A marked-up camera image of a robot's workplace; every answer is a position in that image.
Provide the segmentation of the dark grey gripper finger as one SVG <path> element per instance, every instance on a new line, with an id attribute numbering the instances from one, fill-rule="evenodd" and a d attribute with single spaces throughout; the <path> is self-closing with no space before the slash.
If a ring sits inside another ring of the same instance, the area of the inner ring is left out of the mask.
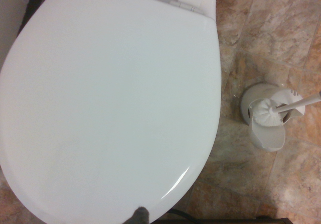
<path id="1" fill-rule="evenodd" d="M 132 219 L 132 223 L 135 224 L 149 224 L 149 211 L 145 207 L 140 206 L 135 210 Z"/>

